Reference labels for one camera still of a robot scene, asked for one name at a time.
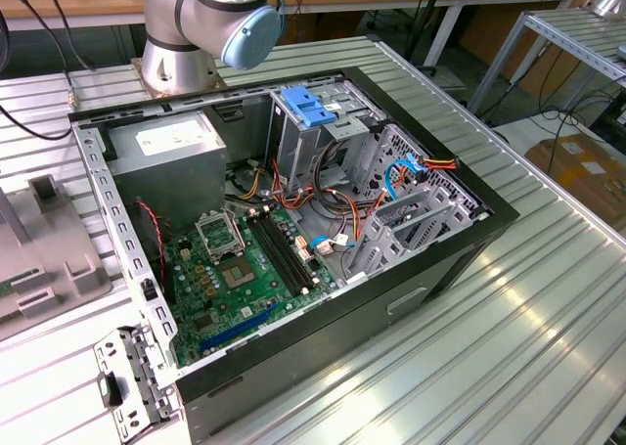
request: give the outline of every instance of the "aluminum extrusion table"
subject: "aluminum extrusion table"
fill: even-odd
[[[456,287],[210,444],[603,443],[626,415],[626,242],[384,44],[352,38],[220,65],[230,85],[358,66],[521,214]],[[147,97],[130,67],[72,75],[83,108]],[[0,82],[38,131],[67,126],[60,75]],[[112,292],[0,343],[0,438],[115,443],[92,344],[139,321],[72,139],[46,143],[0,118],[0,186],[52,173],[82,216]],[[183,420],[142,445],[189,443]]]
[[[626,21],[610,22],[583,8],[527,12],[519,16],[478,85],[469,102],[468,109],[471,112],[476,112],[480,107],[526,28],[537,32],[540,37],[528,51],[512,83],[530,68],[545,43],[552,42],[589,66],[591,73],[596,70],[608,79],[626,85],[626,61],[617,56],[617,49],[626,45]],[[589,78],[590,75],[579,85],[569,104],[580,94]]]

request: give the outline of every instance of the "cardboard box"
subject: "cardboard box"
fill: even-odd
[[[526,157],[546,172],[554,142],[540,142]],[[615,230],[626,227],[626,166],[593,139],[559,138],[550,176]]]

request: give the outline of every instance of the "blue pcie slot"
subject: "blue pcie slot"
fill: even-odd
[[[252,328],[256,328],[257,326],[262,325],[267,320],[269,320],[270,314],[272,313],[274,308],[276,308],[276,306],[277,305],[272,305],[262,313],[254,315],[251,318],[240,322],[238,325],[234,326],[233,328],[229,328],[224,333],[216,334],[209,339],[203,340],[200,343],[200,351],[215,347],[222,342],[226,342],[227,340],[230,340],[233,337],[246,332],[247,330],[251,330]]]

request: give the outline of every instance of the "ram slot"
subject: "ram slot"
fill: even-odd
[[[247,223],[291,295],[298,296],[302,289],[312,289],[311,276],[302,267],[302,263],[274,223],[268,217],[248,220]]]

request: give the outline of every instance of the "slotted aluminum surface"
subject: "slotted aluminum surface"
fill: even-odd
[[[208,443],[602,443],[626,414],[624,241],[382,44],[281,47],[249,72],[219,65],[230,85],[347,66],[364,70],[521,217],[454,290]],[[79,96],[94,98],[83,107],[146,97],[129,67],[76,80]],[[59,75],[0,83],[0,104],[37,130],[67,126],[65,100]],[[53,173],[115,282],[104,298],[0,344],[0,437],[115,443],[90,348],[138,315],[71,140],[30,139],[4,118],[0,127],[0,186],[14,192],[26,177]],[[189,443],[186,425],[140,443]]]
[[[608,21],[577,8],[533,12],[524,23],[608,78],[626,79],[626,61],[617,55],[626,45],[626,21]]]

